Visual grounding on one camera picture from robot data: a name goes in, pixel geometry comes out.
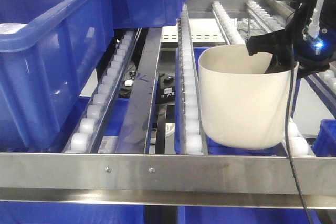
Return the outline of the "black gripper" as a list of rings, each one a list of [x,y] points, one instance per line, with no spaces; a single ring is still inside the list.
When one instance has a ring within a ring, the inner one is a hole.
[[[266,73],[290,70],[295,63],[299,78],[326,71],[335,61],[335,0],[292,1],[298,6],[285,28],[251,36],[248,54],[272,55]]]

